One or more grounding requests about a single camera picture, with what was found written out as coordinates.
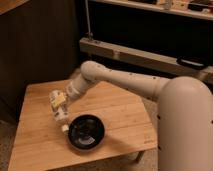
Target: wooden tabletop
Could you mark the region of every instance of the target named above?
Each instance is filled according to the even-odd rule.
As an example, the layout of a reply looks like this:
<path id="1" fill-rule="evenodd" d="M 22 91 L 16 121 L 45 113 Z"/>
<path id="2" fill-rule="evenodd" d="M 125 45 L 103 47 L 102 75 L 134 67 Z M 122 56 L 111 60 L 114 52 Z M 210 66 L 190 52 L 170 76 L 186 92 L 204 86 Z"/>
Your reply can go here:
<path id="1" fill-rule="evenodd" d="M 157 146 L 156 132 L 141 98 L 106 82 L 90 89 L 69 110 L 70 121 L 82 114 L 97 115 L 106 132 L 90 151 L 70 145 L 52 116 L 49 93 L 66 81 L 30 85 L 20 116 L 10 171 L 41 171 L 144 151 Z"/>

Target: robotic arm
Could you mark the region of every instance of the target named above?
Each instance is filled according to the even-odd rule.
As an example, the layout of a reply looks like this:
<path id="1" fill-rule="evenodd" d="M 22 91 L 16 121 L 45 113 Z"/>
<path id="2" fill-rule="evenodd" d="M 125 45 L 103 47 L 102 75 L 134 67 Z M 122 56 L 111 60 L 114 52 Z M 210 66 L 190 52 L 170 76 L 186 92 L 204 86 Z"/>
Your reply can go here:
<path id="1" fill-rule="evenodd" d="M 50 101 L 55 120 L 68 131 L 67 107 L 99 81 L 107 81 L 158 103 L 158 168 L 160 171 L 213 170 L 213 96 L 191 77 L 167 79 L 116 71 L 88 61 L 65 91 Z"/>
<path id="2" fill-rule="evenodd" d="M 169 79 L 116 71 L 96 62 L 87 61 L 81 66 L 81 74 L 69 83 L 64 92 L 55 90 L 50 93 L 55 120 L 67 125 L 67 107 L 100 81 L 110 82 L 141 97 L 157 101 L 162 88 Z M 67 126 L 62 126 L 62 131 L 67 131 L 67 129 Z"/>

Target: table top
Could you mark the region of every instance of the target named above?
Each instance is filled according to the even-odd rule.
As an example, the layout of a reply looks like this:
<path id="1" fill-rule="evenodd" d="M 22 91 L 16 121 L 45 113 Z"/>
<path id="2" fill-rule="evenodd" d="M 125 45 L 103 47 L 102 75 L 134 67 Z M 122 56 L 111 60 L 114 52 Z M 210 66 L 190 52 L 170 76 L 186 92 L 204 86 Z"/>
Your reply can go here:
<path id="1" fill-rule="evenodd" d="M 98 116 L 105 136 L 92 150 L 75 149 L 55 122 L 49 93 L 68 80 L 29 85 L 21 111 L 10 171 L 39 171 L 144 151 L 157 146 L 157 136 L 139 96 L 101 82 L 70 107 L 70 121 L 82 114 Z"/>

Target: black bowl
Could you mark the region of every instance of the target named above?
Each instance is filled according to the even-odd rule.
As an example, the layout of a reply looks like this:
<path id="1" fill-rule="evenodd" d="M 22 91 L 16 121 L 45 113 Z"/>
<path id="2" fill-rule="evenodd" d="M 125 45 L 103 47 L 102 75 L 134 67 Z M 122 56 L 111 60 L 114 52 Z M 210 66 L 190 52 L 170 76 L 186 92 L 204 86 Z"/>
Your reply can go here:
<path id="1" fill-rule="evenodd" d="M 70 124 L 68 137 L 72 145 L 87 150 L 101 142 L 104 132 L 104 125 L 98 117 L 85 114 Z"/>

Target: dark wall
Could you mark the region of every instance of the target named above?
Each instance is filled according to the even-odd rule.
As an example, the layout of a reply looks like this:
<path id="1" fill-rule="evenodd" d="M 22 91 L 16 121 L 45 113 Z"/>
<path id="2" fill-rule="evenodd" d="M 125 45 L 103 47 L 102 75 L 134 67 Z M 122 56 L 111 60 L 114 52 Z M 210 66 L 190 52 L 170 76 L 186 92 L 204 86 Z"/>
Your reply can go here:
<path id="1" fill-rule="evenodd" d="M 26 85 L 72 73 L 78 39 L 74 0 L 31 0 L 0 16 L 0 119 L 18 119 Z"/>

